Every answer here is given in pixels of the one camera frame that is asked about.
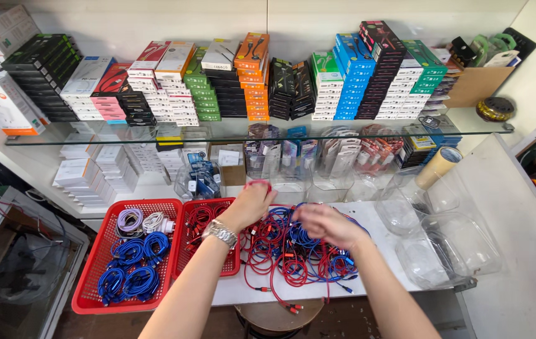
floor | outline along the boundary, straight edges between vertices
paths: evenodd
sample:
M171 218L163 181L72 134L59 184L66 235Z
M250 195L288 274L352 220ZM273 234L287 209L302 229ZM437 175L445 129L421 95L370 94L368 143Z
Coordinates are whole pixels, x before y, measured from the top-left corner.
M66 306L53 339L136 339L151 312L78 315ZM232 306L214 307L205 326L203 339L234 339L243 337L243 328ZM377 322L365 297L331 299L301 338L369 338L379 339Z

display shelf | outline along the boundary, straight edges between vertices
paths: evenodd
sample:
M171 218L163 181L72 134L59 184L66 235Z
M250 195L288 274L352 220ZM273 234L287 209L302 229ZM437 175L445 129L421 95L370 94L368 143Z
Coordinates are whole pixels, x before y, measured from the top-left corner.
M457 132L442 133L437 130L429 130L430 135L488 135L496 132L500 134L511 133L503 122L486 122L477 116L474 109L450 109L443 112L457 127ZM87 123L90 131L98 136L96 141L85 143L149 143L155 140L155 131L162 125L174 124L173 122L160 123L155 127L128 127L125 124L107 124L105 121L82 121ZM247 119L225 118L222 121L202 122L201 126L209 127L211 137L205 139L184 139L184 142L210 142L210 141L244 141L247 139L248 126L254 122ZM348 126L358 132L364 126L370 124L380 124L393 132L387 135L361 135L359 137L375 136L416 136L416 134L405 133L402 127L413 124L421 124L418 120L336 120L336 121L312 121L310 116L305 116L294 121L281 119L271 119L270 122L280 128L281 137L266 138L256 140L286 140L287 128L306 126L307 136L297 139L332 139L333 137L321 136L325 128L331 126ZM67 145L84 143L82 141L69 141L65 139L70 133L77 130L69 122L59 122L50 124L46 131L39 136L19 136L7 138L7 146L34 146L34 145Z

hand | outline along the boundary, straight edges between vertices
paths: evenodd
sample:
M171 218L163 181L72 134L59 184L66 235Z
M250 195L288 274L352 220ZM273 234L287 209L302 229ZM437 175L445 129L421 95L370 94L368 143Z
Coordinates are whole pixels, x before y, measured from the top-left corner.
M244 188L233 204L218 218L235 233L255 223L268 212L268 207L276 197L276 191L268 194L268 185L256 183Z
M292 220L302 222L310 238L323 239L341 249L353 250L363 240L370 240L366 231L329 205L305 204L293 213Z

wristwatch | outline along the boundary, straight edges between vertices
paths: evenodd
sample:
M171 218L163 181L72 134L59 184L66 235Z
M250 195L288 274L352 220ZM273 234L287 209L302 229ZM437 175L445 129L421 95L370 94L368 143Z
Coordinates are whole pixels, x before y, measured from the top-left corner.
M201 238L205 240L209 235L213 235L223 242L227 243L228 247L231 249L237 244L239 237L236 233L229 230L223 223L214 219L205 227Z

stool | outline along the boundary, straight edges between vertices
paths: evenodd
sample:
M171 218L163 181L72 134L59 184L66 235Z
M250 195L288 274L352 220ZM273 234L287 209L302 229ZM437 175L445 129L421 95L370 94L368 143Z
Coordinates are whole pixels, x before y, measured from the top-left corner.
M303 309L298 314L293 314L278 302L236 304L234 308L240 321L244 323L243 339L248 339L251 330L265 335L267 338L291 338L302 328L303 333L308 334L310 322L316 318L324 303L320 299L292 300L290 304L302 304Z

